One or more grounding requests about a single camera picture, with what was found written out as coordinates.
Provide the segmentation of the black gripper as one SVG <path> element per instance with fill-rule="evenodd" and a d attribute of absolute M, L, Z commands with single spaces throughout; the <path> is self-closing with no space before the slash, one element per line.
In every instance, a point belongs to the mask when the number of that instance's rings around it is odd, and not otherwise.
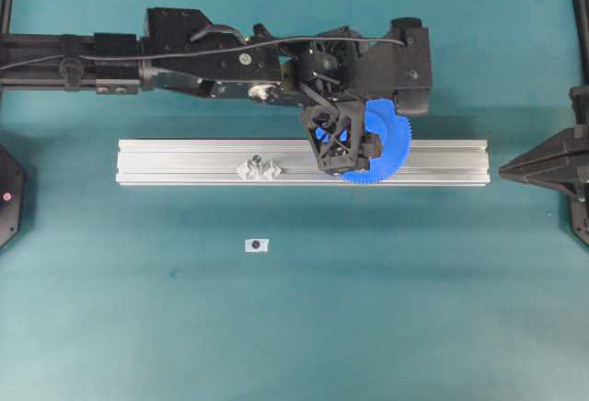
<path fill-rule="evenodd" d="M 321 40 L 295 40 L 286 37 L 278 45 L 286 59 L 281 63 L 282 84 L 278 104 L 303 108 L 313 100 L 301 91 L 307 86 L 330 102 L 368 95 L 351 87 L 352 73 L 368 49 L 360 33 L 339 28 L 322 33 Z M 307 107 L 301 114 L 318 168 L 329 175 L 368 168 L 368 160 L 378 159 L 383 144 L 377 133 L 364 132 L 364 105 L 347 101 L 333 108 Z"/>

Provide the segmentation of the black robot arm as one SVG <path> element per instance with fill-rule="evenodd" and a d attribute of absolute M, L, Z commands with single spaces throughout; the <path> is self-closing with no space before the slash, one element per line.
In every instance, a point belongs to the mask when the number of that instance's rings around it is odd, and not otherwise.
<path fill-rule="evenodd" d="M 93 91 L 135 95 L 157 89 L 201 98 L 246 98 L 297 107 L 318 167 L 365 172 L 385 140 L 366 124 L 377 97 L 367 60 L 398 47 L 348 28 L 250 36 L 194 9 L 151 8 L 145 34 L 14 34 L 1 37 L 5 91 Z"/>

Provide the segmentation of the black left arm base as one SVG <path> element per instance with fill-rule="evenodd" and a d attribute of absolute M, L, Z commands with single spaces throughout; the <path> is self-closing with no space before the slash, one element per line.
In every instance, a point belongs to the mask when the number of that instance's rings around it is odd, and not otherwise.
<path fill-rule="evenodd" d="M 27 174 L 3 145 L 0 156 L 0 243 L 4 248 L 19 232 Z"/>

